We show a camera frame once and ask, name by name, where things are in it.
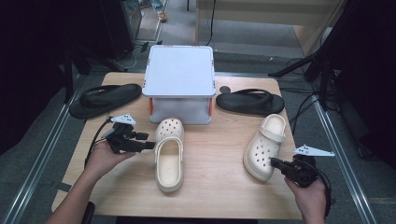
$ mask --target gray carpet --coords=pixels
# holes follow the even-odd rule
[[[191,1],[191,11],[186,11],[186,1],[168,1],[168,22],[162,27],[159,39],[163,43],[190,45],[191,20],[194,15],[194,1]],[[180,28],[181,24],[176,21],[183,20],[189,25],[188,28]],[[128,72],[144,72],[146,69],[149,51],[135,52],[136,65],[129,68]],[[292,58],[281,57],[273,52],[263,54],[236,54],[230,52],[215,52],[215,69],[218,76],[235,75],[242,77],[267,77],[266,74],[278,71],[287,66]],[[86,90],[101,84],[109,70],[101,64],[90,61],[92,71],[82,84],[81,89]],[[123,61],[125,66],[134,63],[134,56],[128,55]],[[307,93],[287,91],[286,88],[309,90],[309,85],[304,82],[301,75],[289,74],[278,78],[279,86],[283,89],[282,96],[286,103],[289,119],[294,117],[300,103]],[[14,197],[18,193],[21,184],[32,168],[35,158],[50,134],[52,125],[56,122],[64,100],[64,90],[56,94],[47,108],[36,119],[24,138],[11,150],[0,157],[0,220],[3,220],[10,208]],[[348,131],[341,115],[335,111],[329,111],[332,125],[336,130],[340,142],[348,157],[351,166],[361,183],[361,187],[372,206],[376,219],[379,223],[394,223],[396,219],[396,171],[382,161],[365,161],[361,159],[357,146]],[[50,208],[57,192],[52,188],[53,182],[61,181],[64,172],[78,142],[79,135],[84,127],[82,120],[67,118],[63,131],[57,139],[49,162],[37,183],[31,200],[27,204],[20,223],[43,223],[51,214]],[[311,106],[297,121],[294,134],[296,146],[307,144],[311,147],[332,150],[332,146],[322,123],[318,118],[317,110]],[[335,203],[332,206],[327,223],[362,223],[354,199],[351,197],[347,182],[344,179],[340,166],[335,158],[317,158],[318,168],[321,169],[332,182],[332,196]],[[95,216],[93,223],[115,223],[114,217]],[[299,220],[259,220],[259,223],[302,223]]]

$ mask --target white shoe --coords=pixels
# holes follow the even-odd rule
[[[184,128],[179,119],[165,119],[155,131],[155,180],[163,192],[178,190],[183,183]]]
[[[267,181],[274,167],[271,158],[276,158],[280,144],[285,141],[286,121],[278,114],[269,115],[254,135],[244,154],[244,164],[254,177]]]

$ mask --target wrist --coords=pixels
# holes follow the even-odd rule
[[[89,170],[84,170],[80,176],[81,179],[84,180],[85,183],[87,184],[96,184],[102,178],[101,176],[98,176]]]

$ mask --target tripod leg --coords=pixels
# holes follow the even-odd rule
[[[292,64],[278,72],[268,74],[268,77],[283,77],[286,74],[296,70],[297,68],[302,67],[302,66],[306,65],[307,63],[311,63],[311,61],[312,61],[312,55],[310,55],[304,59],[301,59],[299,62],[294,63],[294,64]]]

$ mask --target clog strap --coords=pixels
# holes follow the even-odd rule
[[[163,147],[163,144],[169,140],[176,140],[179,145],[179,150],[180,150],[180,162],[183,162],[183,142],[176,136],[174,135],[169,135],[165,138],[163,138],[160,142],[157,142],[156,146],[154,147],[154,164],[157,164],[158,160],[158,150]]]
[[[269,139],[271,139],[273,141],[276,141],[278,143],[284,142],[285,138],[286,138],[286,135],[284,133],[283,133],[283,135],[276,134],[276,133],[273,133],[273,132],[270,132],[270,131],[264,129],[263,127],[260,127],[259,131],[265,137],[267,137],[267,138],[269,138]]]

